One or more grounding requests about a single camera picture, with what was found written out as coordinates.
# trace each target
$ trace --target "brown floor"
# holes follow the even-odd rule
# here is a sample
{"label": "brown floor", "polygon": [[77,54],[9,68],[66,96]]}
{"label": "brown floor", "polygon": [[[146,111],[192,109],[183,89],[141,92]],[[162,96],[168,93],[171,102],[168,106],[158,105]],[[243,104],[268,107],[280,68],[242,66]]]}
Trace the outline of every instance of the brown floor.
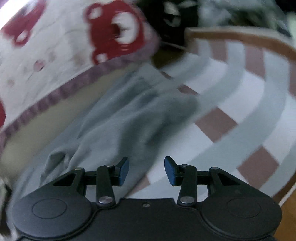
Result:
{"label": "brown floor", "polygon": [[275,237],[278,241],[296,240],[296,191],[282,206],[283,217]]}

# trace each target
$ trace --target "ruffled purple edge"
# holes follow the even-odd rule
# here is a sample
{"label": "ruffled purple edge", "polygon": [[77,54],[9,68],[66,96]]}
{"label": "ruffled purple edge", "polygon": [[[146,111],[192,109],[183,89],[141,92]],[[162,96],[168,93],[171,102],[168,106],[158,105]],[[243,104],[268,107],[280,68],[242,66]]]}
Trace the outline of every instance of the ruffled purple edge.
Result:
{"label": "ruffled purple edge", "polygon": [[69,80],[67,83],[52,91],[46,97],[25,110],[15,121],[13,121],[0,133],[0,156],[4,151],[8,139],[22,126],[28,124],[38,114],[46,111],[51,106],[59,103],[60,100],[68,98],[84,86],[96,82],[100,77],[109,74],[114,70],[124,68],[134,62],[148,60],[158,50],[159,43],[160,39],[158,35],[156,32],[153,32],[152,38],[146,42],[141,49],[127,55],[113,58],[90,68],[89,70]]}

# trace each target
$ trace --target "gray fabric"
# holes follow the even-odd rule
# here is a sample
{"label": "gray fabric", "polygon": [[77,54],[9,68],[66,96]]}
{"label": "gray fabric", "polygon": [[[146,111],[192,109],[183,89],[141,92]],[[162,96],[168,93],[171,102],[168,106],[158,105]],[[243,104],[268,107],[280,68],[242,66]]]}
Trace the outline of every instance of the gray fabric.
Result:
{"label": "gray fabric", "polygon": [[[116,199],[124,197],[154,163],[157,150],[170,135],[184,126],[197,109],[194,96],[177,90],[154,88],[161,80],[141,68],[128,73],[51,144],[42,150],[14,184],[9,208],[22,196],[76,168],[94,171],[130,160],[123,187],[114,188]],[[88,192],[89,199],[94,192]]]}

